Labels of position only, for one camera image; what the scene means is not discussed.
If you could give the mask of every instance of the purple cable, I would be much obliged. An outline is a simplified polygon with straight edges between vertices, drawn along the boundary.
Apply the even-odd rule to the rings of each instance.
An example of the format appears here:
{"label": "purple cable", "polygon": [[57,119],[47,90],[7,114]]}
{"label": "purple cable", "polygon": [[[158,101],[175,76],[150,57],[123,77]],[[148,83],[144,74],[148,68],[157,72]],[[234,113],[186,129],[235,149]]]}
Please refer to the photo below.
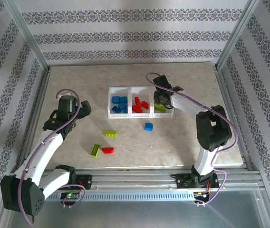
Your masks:
{"label": "purple cable", "polygon": [[56,94],[56,99],[58,98],[58,94],[61,93],[62,91],[70,91],[72,93],[74,93],[77,97],[77,110],[76,110],[76,113],[73,115],[73,117],[67,121],[64,125],[60,126],[59,128],[57,128],[55,131],[53,131],[51,134],[49,134],[40,144],[39,146],[36,148],[36,150],[34,151],[34,153],[32,154],[32,156],[30,157],[29,159],[29,162],[26,164],[24,170],[23,170],[23,173],[22,173],[22,176],[20,178],[20,182],[19,182],[19,185],[18,185],[18,204],[19,204],[19,208],[20,208],[20,212],[21,214],[23,215],[25,221],[27,222],[27,224],[29,224],[30,226],[33,226],[34,223],[35,223],[35,219],[34,219],[34,216],[33,216],[33,219],[32,219],[32,222],[28,219],[28,217],[26,216],[26,213],[25,213],[25,210],[23,208],[23,204],[22,204],[22,198],[21,198],[21,188],[22,188],[22,183],[24,181],[24,177],[28,171],[28,168],[30,166],[30,164],[32,163],[32,161],[34,160],[35,156],[37,155],[38,151],[42,148],[42,146],[45,144],[45,142],[50,139],[54,134],[56,134],[58,131],[60,131],[62,128],[64,128],[65,126],[69,125],[74,119],[75,117],[78,115],[79,113],[79,110],[80,110],[80,98],[78,96],[78,94],[74,91],[74,90],[71,90],[71,89],[61,89],[57,92]]}
{"label": "purple cable", "polygon": [[[198,105],[198,106],[200,106],[200,107],[202,107],[202,108],[204,108],[204,109],[207,109],[208,111],[214,113],[215,115],[219,116],[219,117],[222,118],[224,121],[226,121],[226,122],[229,124],[229,126],[233,129],[233,132],[234,132],[234,135],[235,135],[235,141],[234,141],[234,143],[233,143],[231,146],[229,146],[229,147],[227,147],[227,148],[225,148],[225,149],[218,150],[218,151],[215,153],[215,155],[214,155],[214,157],[212,158],[212,161],[211,161],[211,166],[212,166],[212,167],[214,166],[214,163],[215,163],[217,157],[219,156],[219,152],[227,151],[227,150],[229,150],[229,149],[231,149],[231,148],[233,148],[234,146],[237,145],[238,140],[239,140],[239,134],[238,134],[238,132],[237,132],[237,130],[236,130],[236,127],[233,125],[233,123],[231,123],[225,116],[223,116],[222,114],[218,113],[217,111],[215,111],[215,110],[213,110],[213,109],[211,109],[211,108],[209,108],[209,107],[207,107],[207,106],[204,106],[204,105],[201,104],[200,102],[194,100],[193,98],[191,98],[191,97],[189,97],[189,96],[187,96],[187,95],[185,95],[185,94],[181,94],[181,93],[176,92],[176,91],[174,91],[174,90],[172,90],[172,89],[168,89],[168,88],[165,88],[165,87],[162,87],[162,86],[160,86],[160,85],[155,84],[153,81],[151,81],[151,80],[149,79],[149,75],[157,75],[157,76],[161,76],[160,74],[154,73],[154,72],[150,72],[150,73],[147,73],[147,75],[146,75],[145,77],[146,77],[146,79],[148,80],[148,82],[150,82],[150,83],[153,84],[154,86],[156,86],[156,87],[158,87],[158,88],[160,88],[160,89],[163,89],[163,90],[172,92],[172,93],[174,93],[174,94],[178,94],[179,96],[182,96],[182,97],[184,97],[184,98],[190,100],[190,101],[193,102],[194,104],[196,104],[196,105]],[[224,171],[224,170],[217,170],[217,169],[215,169],[215,168],[213,168],[213,170],[214,170],[214,171],[217,171],[217,172],[223,172],[224,175],[225,175],[224,180],[222,181],[222,184],[220,185],[220,187],[217,189],[216,193],[214,194],[214,196],[213,196],[210,200],[208,200],[207,202],[204,202],[204,201],[202,201],[202,200],[196,199],[197,202],[200,202],[200,203],[201,203],[201,204],[198,204],[198,205],[206,205],[206,204],[210,203],[212,200],[214,200],[214,198],[219,194],[219,192],[220,192],[220,190],[222,189],[224,183],[226,182],[226,179],[227,179],[227,172],[226,172],[226,171]]]}
{"label": "purple cable", "polygon": [[[74,203],[74,204],[72,204],[72,205],[69,205],[68,207],[69,208],[72,208],[73,206],[76,206],[78,203],[80,203],[83,199],[84,199],[84,197],[85,197],[85,194],[86,194],[86,188],[84,187],[84,186],[82,186],[82,185],[80,185],[80,184],[66,184],[66,185],[63,185],[63,186],[61,186],[60,187],[60,189],[61,188],[65,188],[65,187],[80,187],[80,188],[82,188],[83,189],[83,196],[81,197],[81,199],[80,200],[78,200],[76,203]],[[65,198],[64,200],[63,200],[63,206],[65,207],[65,200],[66,200],[67,198]]]}

